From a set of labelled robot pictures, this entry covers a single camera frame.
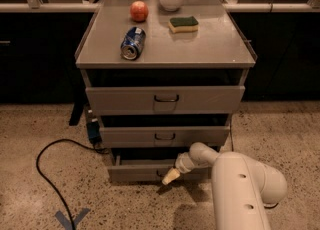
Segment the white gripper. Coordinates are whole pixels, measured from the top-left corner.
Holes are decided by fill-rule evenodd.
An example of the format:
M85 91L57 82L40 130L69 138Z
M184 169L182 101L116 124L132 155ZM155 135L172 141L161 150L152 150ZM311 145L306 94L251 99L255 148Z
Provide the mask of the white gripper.
M164 185L170 184L172 181L180 177L180 173L187 174L195 169L195 163L190 155L185 152L178 155L175 161L175 168L171 168L164 176L162 183Z

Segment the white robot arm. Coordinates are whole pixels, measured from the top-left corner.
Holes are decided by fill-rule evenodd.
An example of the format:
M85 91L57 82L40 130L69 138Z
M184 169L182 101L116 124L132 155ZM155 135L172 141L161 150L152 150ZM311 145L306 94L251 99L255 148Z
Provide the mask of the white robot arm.
M287 181L279 170L244 154L218 153L196 142L177 157L162 183L205 167L211 169L217 230L271 230L265 207L278 204L287 194Z

